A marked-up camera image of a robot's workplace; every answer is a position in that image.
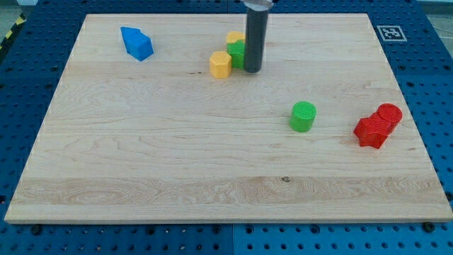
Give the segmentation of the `silver rod mount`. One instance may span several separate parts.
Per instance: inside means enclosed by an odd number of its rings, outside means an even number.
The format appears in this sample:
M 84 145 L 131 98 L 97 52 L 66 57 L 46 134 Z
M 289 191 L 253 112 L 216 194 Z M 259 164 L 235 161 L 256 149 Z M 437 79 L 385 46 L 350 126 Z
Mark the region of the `silver rod mount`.
M 273 0 L 241 0 L 247 8 L 254 11 L 269 11 L 274 3 Z

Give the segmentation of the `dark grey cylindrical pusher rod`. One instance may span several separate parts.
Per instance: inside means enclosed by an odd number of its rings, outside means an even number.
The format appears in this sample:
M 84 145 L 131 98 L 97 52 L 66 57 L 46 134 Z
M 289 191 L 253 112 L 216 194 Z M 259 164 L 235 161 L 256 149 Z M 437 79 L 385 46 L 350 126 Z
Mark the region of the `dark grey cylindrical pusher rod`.
M 268 10 L 255 11 L 248 8 L 243 57 L 243 69 L 248 73 L 257 73 L 261 70 L 267 22 Z

